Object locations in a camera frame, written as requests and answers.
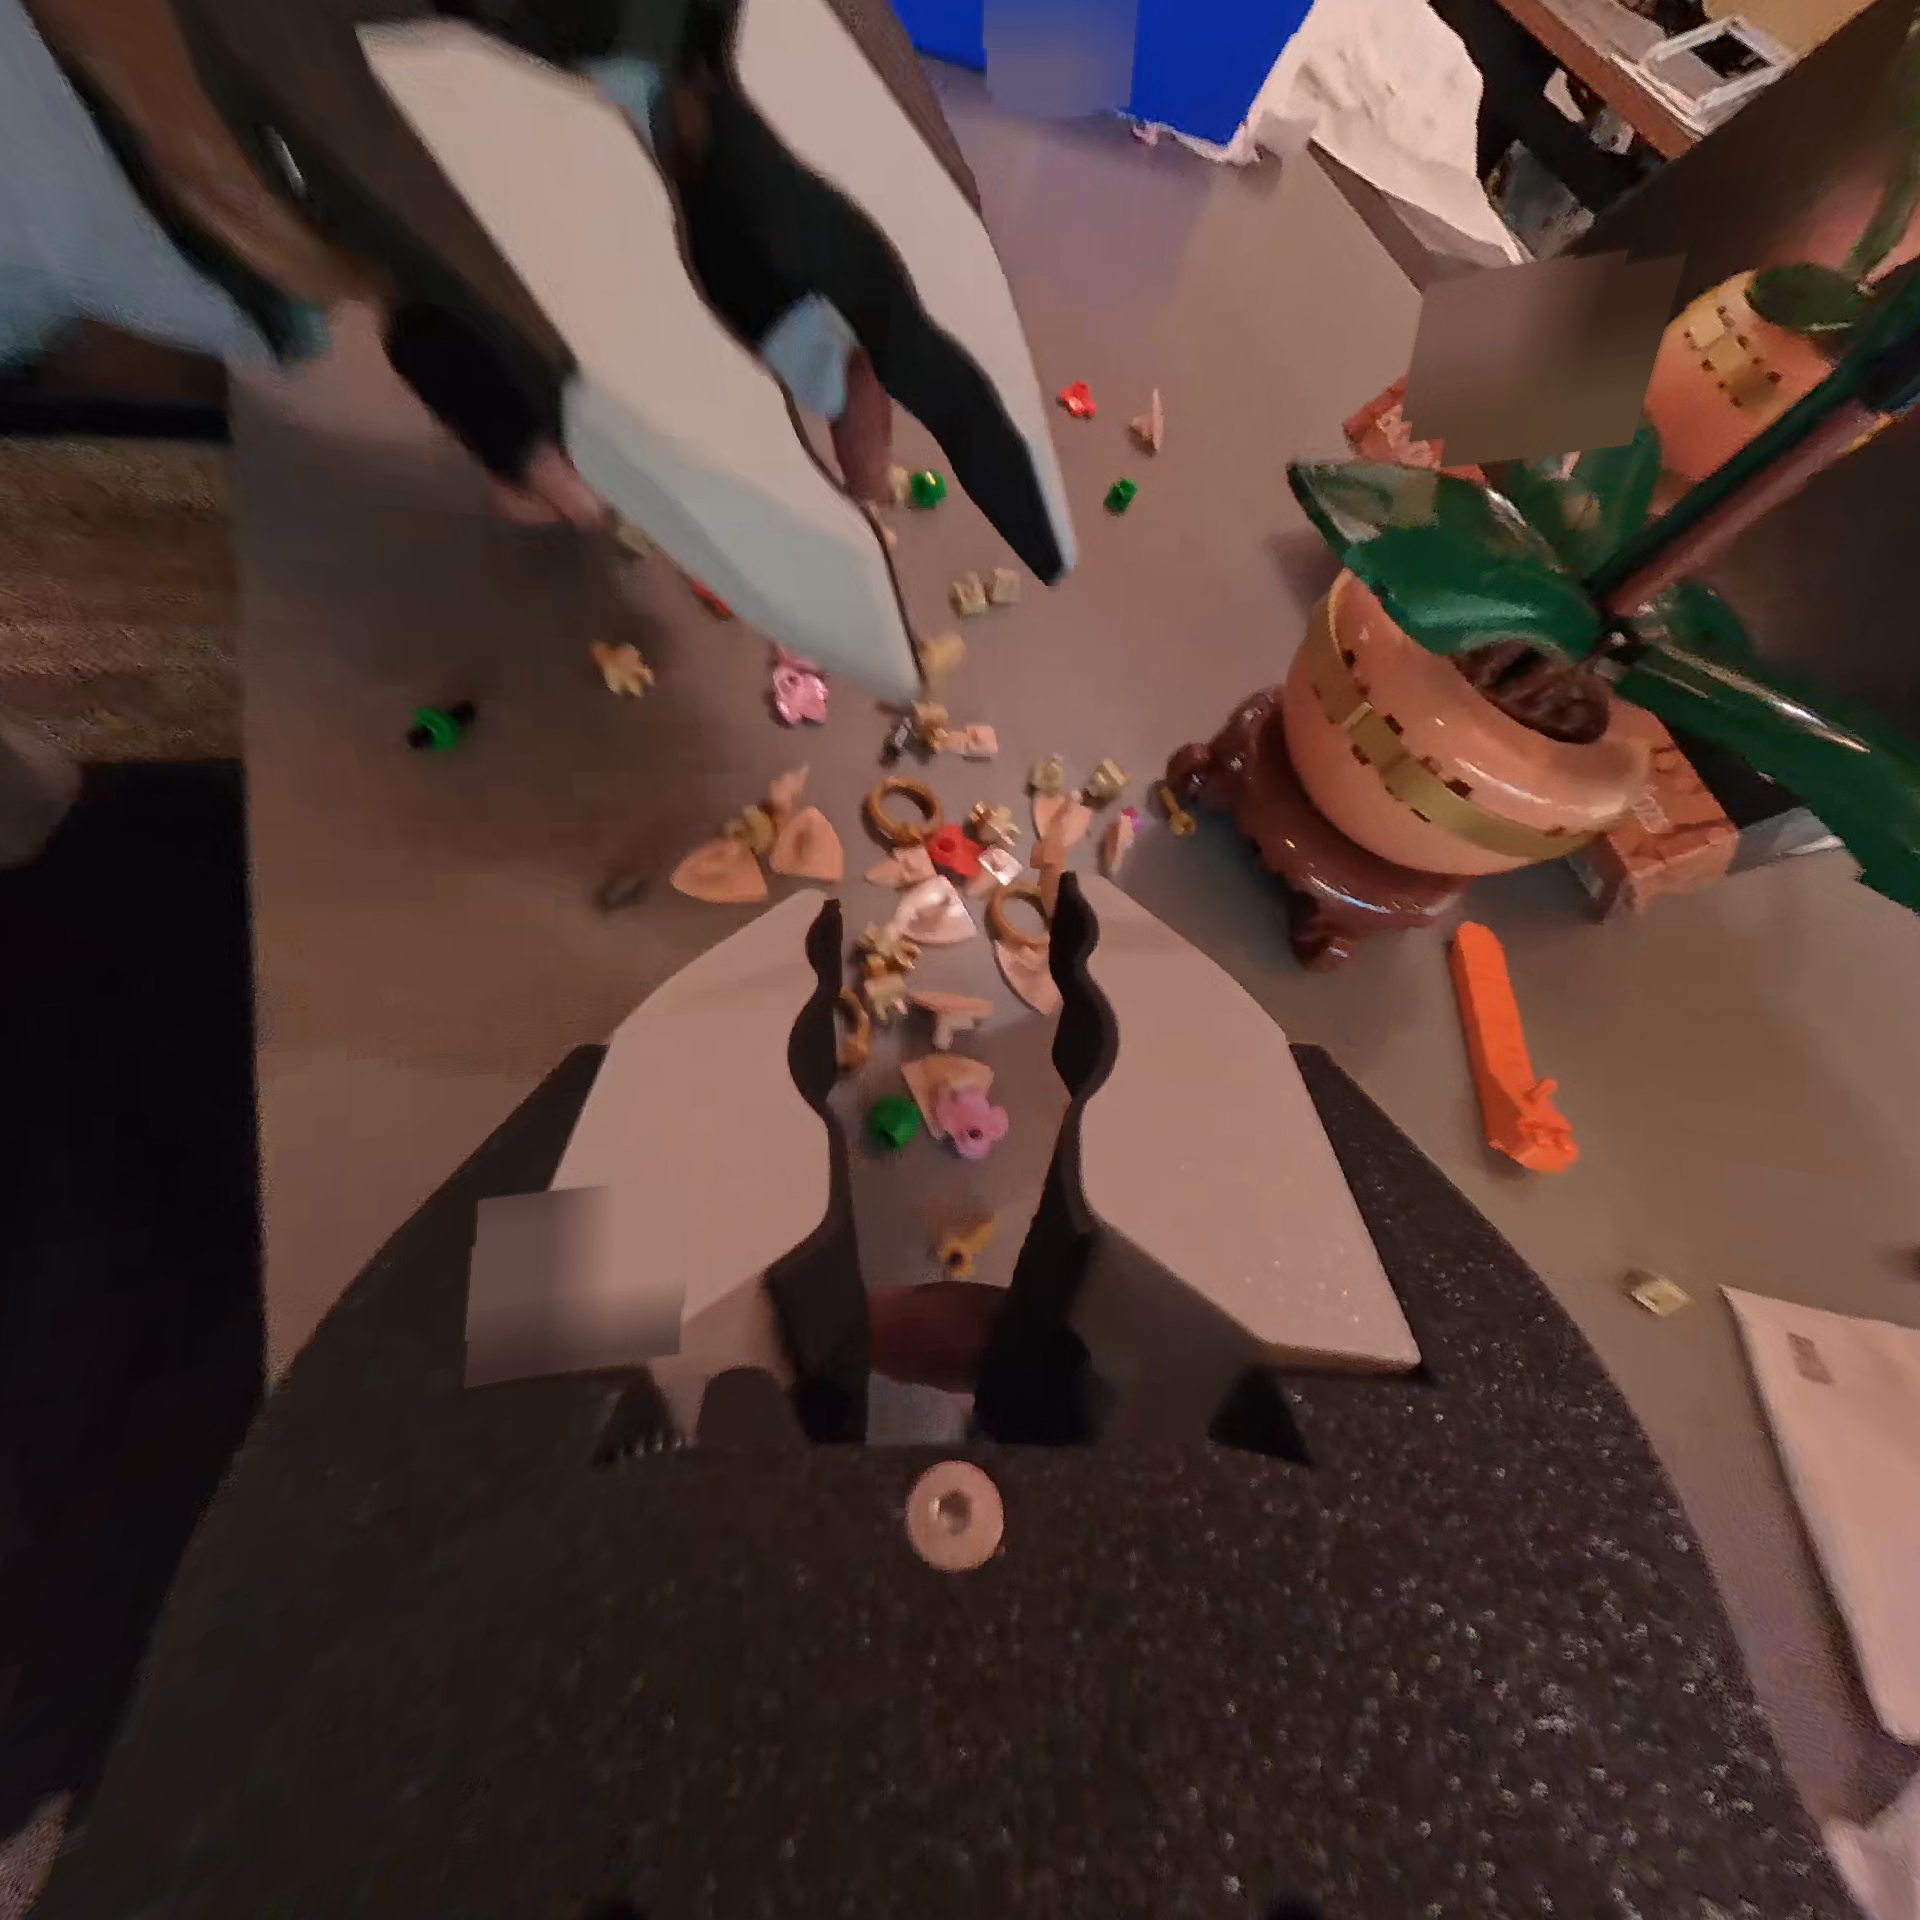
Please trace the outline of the blue plastic bin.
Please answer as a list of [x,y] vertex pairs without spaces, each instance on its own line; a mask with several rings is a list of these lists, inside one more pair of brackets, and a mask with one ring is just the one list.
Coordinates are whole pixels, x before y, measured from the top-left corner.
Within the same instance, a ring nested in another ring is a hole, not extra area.
[[914,48],[1032,120],[1125,114],[1237,136],[1309,3],[896,3]]

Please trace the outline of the white paper booklet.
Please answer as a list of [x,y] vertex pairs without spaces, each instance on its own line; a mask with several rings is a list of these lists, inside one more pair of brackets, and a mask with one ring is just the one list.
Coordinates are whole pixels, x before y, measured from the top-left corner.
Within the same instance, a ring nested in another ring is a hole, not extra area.
[[1917,1333],[1722,1296],[1866,1700],[1917,1747]]

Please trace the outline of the person's left hand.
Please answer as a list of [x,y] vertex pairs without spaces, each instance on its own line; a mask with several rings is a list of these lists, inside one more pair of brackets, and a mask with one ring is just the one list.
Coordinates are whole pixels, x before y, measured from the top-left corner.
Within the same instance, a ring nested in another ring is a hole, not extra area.
[[25,12],[136,192],[228,292],[323,315],[386,301],[384,272],[313,227],[234,130],[173,5],[27,3]]

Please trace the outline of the person's left forearm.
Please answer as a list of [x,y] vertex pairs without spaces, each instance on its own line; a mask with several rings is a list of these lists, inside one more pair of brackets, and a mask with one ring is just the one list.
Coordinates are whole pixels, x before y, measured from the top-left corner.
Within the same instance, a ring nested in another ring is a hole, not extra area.
[[2,363],[100,322],[262,363],[268,335],[154,219],[19,3],[2,5]]

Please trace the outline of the toy brick potted plant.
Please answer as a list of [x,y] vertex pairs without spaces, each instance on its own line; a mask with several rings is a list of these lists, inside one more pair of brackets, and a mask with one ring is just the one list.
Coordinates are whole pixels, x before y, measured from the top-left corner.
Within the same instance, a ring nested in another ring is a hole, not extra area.
[[1587,722],[1508,718],[1421,655],[1332,559],[1284,682],[1210,743],[1174,752],[1163,775],[1168,816],[1235,816],[1289,894],[1288,934],[1307,968],[1345,965],[1380,930],[1436,922],[1480,875],[1598,844],[1650,787],[1653,744],[1627,716],[1682,732],[1622,694]]

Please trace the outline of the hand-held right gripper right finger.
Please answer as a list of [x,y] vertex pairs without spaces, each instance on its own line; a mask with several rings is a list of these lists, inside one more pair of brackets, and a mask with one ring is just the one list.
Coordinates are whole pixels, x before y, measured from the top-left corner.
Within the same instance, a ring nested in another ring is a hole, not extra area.
[[977,1434],[1299,1444],[1284,1373],[1414,1373],[1280,1024],[1094,875],[1062,882],[1048,971],[1068,1108],[980,1355]]

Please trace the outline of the orange brick separator tool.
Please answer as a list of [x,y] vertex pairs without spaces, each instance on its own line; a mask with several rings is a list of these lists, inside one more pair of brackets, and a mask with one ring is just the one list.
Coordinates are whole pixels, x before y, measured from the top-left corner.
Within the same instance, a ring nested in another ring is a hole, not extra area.
[[1484,1140],[1524,1171],[1573,1171],[1577,1143],[1554,1103],[1557,1083],[1531,1066],[1501,942],[1489,926],[1460,922],[1448,960]]

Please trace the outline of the toy brick pieces pile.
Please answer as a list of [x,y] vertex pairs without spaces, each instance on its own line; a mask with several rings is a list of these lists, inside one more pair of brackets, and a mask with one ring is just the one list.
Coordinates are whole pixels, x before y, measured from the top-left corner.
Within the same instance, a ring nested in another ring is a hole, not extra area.
[[[1141,836],[1139,806],[1122,806],[1125,770],[1105,759],[1082,787],[1066,779],[1059,757],[1042,757],[1027,791],[1032,798],[1032,859],[1024,869],[1020,819],[1002,805],[978,802],[950,819],[942,798],[917,775],[901,772],[901,757],[938,760],[954,757],[985,763],[1000,752],[1000,735],[985,722],[954,722],[944,707],[947,682],[966,644],[961,631],[936,634],[923,642],[923,670],[931,692],[894,710],[894,732],[881,754],[875,784],[861,799],[864,831],[882,847],[870,869],[870,886],[898,895],[892,918],[867,926],[854,942],[854,982],[835,973],[840,987],[832,1019],[846,1031],[835,1034],[835,1068],[842,1075],[861,1071],[873,1054],[873,1029],[912,1016],[922,1008],[932,1022],[926,1071],[954,1068],[957,1079],[949,1093],[889,1093],[873,1114],[873,1139],[884,1150],[898,1150],[923,1126],[942,1134],[942,1119],[957,1116],[964,1125],[956,1150],[974,1148],[988,1154],[1004,1135],[1004,1116],[989,1099],[985,1068],[950,1056],[954,1037],[972,1031],[993,1012],[993,1003],[966,994],[923,991],[912,973],[923,950],[964,943],[978,930],[966,900],[977,899],[988,918],[985,938],[1011,991],[1035,1012],[1057,1006],[1059,994],[1048,973],[1048,933],[1011,926],[1002,911],[1008,903],[1033,908],[1048,922],[1066,872],[1066,858],[1093,831],[1098,810],[1102,838],[1098,869],[1112,879]],[[780,653],[770,676],[776,707],[798,727],[822,724],[828,718],[828,674],[796,655]],[[768,899],[765,875],[836,886],[848,875],[848,854],[840,829],[817,805],[803,805],[810,768],[784,770],[768,781],[754,805],[728,821],[720,834],[701,842],[673,871],[670,884],[683,899],[709,906],[754,906]]]

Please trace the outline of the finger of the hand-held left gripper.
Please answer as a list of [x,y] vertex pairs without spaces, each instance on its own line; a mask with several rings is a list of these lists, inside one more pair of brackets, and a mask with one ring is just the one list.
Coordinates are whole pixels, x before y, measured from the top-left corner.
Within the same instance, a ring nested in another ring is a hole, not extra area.
[[685,5],[673,180],[698,280],[760,344],[805,298],[1042,584],[1077,540],[1033,351],[977,180],[892,5]]
[[689,274],[678,212],[624,107],[465,20],[356,38],[569,349],[560,439],[587,486],[770,642],[914,700],[922,664],[881,527]]

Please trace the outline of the white plastic bag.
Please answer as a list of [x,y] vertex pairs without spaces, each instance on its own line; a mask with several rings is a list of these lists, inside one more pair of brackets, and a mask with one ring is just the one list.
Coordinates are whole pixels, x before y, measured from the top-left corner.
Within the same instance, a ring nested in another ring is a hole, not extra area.
[[1222,158],[1314,152],[1368,187],[1424,251],[1468,267],[1530,260],[1477,176],[1482,74],[1427,3],[1314,3]]

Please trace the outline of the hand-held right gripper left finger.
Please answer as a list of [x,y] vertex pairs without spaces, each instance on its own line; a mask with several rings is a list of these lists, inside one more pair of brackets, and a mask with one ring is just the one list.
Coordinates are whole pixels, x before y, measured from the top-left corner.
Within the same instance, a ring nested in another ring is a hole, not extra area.
[[803,888],[616,1031],[550,1182],[550,1364],[673,1402],[760,1367],[854,1399],[867,1296],[835,1086],[842,908]]

